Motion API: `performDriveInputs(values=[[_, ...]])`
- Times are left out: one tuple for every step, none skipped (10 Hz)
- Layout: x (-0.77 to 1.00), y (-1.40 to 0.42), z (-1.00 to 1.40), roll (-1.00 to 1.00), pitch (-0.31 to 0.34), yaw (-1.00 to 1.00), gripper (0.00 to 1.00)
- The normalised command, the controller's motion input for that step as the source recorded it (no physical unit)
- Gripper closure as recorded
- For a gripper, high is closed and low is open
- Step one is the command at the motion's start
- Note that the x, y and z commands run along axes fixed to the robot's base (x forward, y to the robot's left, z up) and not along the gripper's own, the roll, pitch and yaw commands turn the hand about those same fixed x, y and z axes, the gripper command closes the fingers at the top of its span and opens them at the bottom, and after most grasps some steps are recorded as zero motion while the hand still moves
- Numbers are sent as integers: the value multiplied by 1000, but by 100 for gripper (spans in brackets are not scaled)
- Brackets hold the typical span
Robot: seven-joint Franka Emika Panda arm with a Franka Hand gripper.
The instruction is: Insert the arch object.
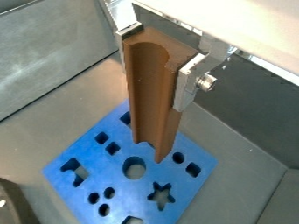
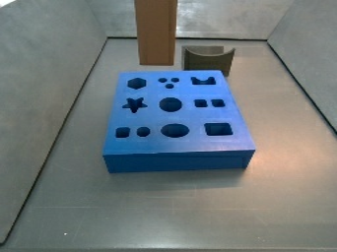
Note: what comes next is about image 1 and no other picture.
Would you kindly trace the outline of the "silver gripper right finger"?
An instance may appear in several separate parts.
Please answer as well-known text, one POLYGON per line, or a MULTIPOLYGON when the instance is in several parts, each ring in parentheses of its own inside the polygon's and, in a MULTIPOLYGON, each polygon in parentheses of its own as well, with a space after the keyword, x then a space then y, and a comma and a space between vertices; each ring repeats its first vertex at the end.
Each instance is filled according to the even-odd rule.
POLYGON ((202 92, 212 90, 217 79, 209 74, 209 71, 236 51, 235 46, 207 33, 201 34, 198 48, 200 52, 184 64, 177 74, 172 107, 178 112, 182 112, 193 101, 198 90, 202 92))

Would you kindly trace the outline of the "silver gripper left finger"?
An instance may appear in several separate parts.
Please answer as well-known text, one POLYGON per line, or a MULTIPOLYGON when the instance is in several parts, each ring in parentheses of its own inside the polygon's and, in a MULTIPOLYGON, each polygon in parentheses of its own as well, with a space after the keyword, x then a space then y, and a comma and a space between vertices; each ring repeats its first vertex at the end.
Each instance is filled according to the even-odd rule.
POLYGON ((124 66, 122 41, 137 34, 144 29, 144 26, 136 20, 136 13, 130 0, 100 0, 100 6, 112 27, 121 66, 124 66))

